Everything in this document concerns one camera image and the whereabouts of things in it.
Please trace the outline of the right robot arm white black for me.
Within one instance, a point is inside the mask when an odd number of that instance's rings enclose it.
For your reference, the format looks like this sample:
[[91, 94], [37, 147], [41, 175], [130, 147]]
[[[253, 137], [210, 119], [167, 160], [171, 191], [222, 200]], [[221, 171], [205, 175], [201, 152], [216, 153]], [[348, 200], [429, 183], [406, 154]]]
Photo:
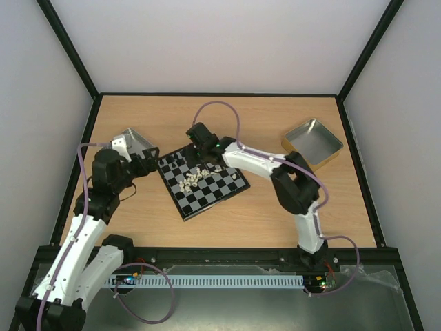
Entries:
[[189, 163], [236, 168], [271, 181], [279, 204], [294, 216], [300, 262], [308, 270], [324, 263], [328, 245], [318, 218], [320, 183], [300, 153], [271, 154], [231, 137], [219, 139], [201, 122], [186, 135], [192, 142], [186, 149]]

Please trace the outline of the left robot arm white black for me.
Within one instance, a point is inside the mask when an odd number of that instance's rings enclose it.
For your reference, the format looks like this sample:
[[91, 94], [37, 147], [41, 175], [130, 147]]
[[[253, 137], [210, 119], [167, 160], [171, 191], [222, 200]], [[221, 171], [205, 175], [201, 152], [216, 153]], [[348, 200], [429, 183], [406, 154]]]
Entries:
[[108, 237], [93, 260], [90, 254], [133, 180], [158, 168], [159, 148], [128, 153], [102, 148], [94, 156], [92, 176], [76, 200], [68, 235], [47, 274], [15, 306], [25, 330], [81, 330], [87, 310], [105, 280], [132, 257], [133, 241]]

